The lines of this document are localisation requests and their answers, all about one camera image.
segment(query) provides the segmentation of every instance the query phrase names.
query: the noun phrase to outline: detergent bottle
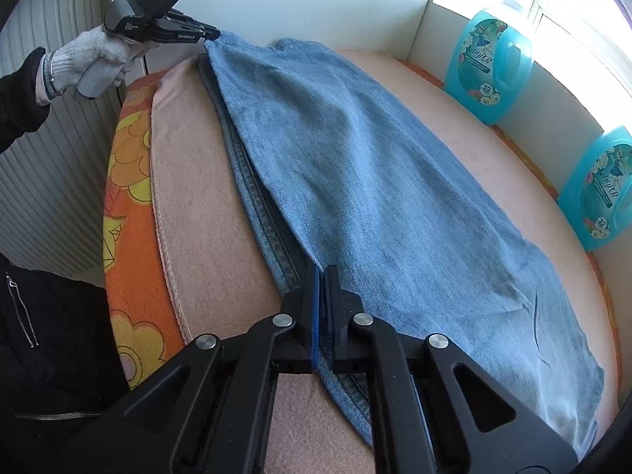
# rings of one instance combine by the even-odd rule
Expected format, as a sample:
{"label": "detergent bottle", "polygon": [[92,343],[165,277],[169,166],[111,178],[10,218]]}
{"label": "detergent bottle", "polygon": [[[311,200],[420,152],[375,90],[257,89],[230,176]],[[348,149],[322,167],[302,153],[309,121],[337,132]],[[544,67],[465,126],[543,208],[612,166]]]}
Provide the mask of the detergent bottle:
{"label": "detergent bottle", "polygon": [[493,124],[525,87],[533,65],[527,0],[503,0],[475,15],[448,66],[444,90],[485,124]]}
{"label": "detergent bottle", "polygon": [[620,126],[592,144],[557,199],[586,251],[632,222],[631,186],[632,136]]}

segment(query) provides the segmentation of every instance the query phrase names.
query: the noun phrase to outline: window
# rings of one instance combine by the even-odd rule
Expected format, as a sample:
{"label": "window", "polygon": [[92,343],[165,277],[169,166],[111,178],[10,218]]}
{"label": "window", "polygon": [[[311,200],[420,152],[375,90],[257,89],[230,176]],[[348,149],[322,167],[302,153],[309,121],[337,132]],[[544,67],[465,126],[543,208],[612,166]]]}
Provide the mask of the window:
{"label": "window", "polygon": [[[472,18],[500,0],[434,0]],[[632,29],[615,0],[525,0],[536,61],[608,130],[632,120]]]}

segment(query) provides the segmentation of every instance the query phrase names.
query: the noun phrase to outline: silver screw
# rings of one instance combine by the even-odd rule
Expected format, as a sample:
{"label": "silver screw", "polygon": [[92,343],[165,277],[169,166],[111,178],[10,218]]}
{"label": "silver screw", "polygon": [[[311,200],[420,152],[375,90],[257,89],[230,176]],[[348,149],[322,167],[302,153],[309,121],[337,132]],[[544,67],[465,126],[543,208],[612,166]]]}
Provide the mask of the silver screw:
{"label": "silver screw", "polygon": [[287,313],[277,313],[277,315],[273,317],[273,324],[279,328],[287,328],[292,324],[292,316]]}
{"label": "silver screw", "polygon": [[438,350],[444,350],[448,346],[450,341],[448,340],[448,337],[446,337],[445,335],[442,335],[441,333],[435,333],[434,335],[431,335],[430,337],[428,337],[428,343],[433,348],[437,348]]}
{"label": "silver screw", "polygon": [[353,316],[353,322],[358,326],[371,326],[373,324],[373,316],[364,312],[356,313]]}
{"label": "silver screw", "polygon": [[201,350],[211,350],[217,344],[217,339],[210,334],[200,335],[195,339],[195,345]]}

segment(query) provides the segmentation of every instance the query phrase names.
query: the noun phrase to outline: bottle handle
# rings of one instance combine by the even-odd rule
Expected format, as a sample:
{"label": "bottle handle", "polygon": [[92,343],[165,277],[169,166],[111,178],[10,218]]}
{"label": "bottle handle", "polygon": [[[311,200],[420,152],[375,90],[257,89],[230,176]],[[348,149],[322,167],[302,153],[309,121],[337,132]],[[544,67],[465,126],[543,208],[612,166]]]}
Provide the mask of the bottle handle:
{"label": "bottle handle", "polygon": [[[516,72],[511,78],[508,78],[507,61],[514,47],[520,51],[520,59]],[[494,58],[494,85],[502,91],[509,90],[510,84],[523,85],[529,79],[533,64],[531,41],[509,27],[501,34],[496,45],[496,51],[502,53]],[[497,69],[496,65],[502,65],[503,68]]]}
{"label": "bottle handle", "polygon": [[632,176],[628,178],[628,181],[619,193],[619,197],[617,197],[614,207],[612,207],[612,221],[617,228],[624,228],[632,222],[632,201],[628,202],[623,209],[620,209],[621,204],[626,199],[626,195],[630,192],[630,188],[632,188]]}

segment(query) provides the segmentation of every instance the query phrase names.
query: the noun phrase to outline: zipper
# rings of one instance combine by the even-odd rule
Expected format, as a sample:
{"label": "zipper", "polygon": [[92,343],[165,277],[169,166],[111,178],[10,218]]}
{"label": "zipper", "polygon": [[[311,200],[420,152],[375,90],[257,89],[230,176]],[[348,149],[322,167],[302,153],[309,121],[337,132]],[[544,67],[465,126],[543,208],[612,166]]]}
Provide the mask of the zipper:
{"label": "zipper", "polygon": [[[18,287],[18,284],[11,279],[11,277],[9,276],[9,273],[6,273],[6,286],[9,289],[9,294],[11,294],[11,299],[13,300],[13,305],[15,307],[15,313],[18,316],[18,321],[20,322],[20,326],[22,326],[22,331],[24,332],[24,336],[26,337],[26,340],[28,340],[28,343],[30,344],[31,348],[39,346],[39,342],[37,342],[36,332],[33,329],[33,323],[31,322],[31,316],[28,313],[28,309],[26,308],[26,305],[24,304],[24,301],[22,301],[22,298],[20,296],[20,288]],[[15,294],[18,296],[17,300],[15,299],[15,296],[13,295],[13,291],[11,289],[15,289]],[[20,316],[18,301],[20,302],[20,304],[22,305],[22,308],[24,309],[24,315],[26,315],[26,322],[28,323],[28,328],[31,331],[30,335],[28,334],[28,331],[26,330],[26,326],[24,326],[24,322],[22,321],[22,318]]]}
{"label": "zipper", "polygon": [[18,419],[27,420],[72,420],[94,418],[101,415],[100,411],[71,411],[69,413],[40,413],[34,415],[16,415]]}

